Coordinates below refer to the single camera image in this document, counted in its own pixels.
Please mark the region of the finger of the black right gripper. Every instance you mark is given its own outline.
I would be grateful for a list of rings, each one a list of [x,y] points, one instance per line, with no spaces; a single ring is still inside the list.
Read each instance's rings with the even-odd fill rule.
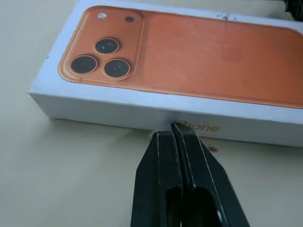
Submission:
[[[285,0],[285,7],[293,18],[303,17],[303,0]]]

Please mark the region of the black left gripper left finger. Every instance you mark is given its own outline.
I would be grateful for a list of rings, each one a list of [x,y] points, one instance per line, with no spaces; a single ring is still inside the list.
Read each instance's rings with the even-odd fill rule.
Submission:
[[[172,132],[153,134],[135,175],[132,227],[179,227],[182,176]]]

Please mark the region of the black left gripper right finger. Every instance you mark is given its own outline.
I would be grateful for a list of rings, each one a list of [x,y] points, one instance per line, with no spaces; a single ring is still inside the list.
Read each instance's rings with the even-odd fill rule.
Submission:
[[[171,124],[183,181],[184,227],[248,227],[239,199],[223,166],[188,126]]]

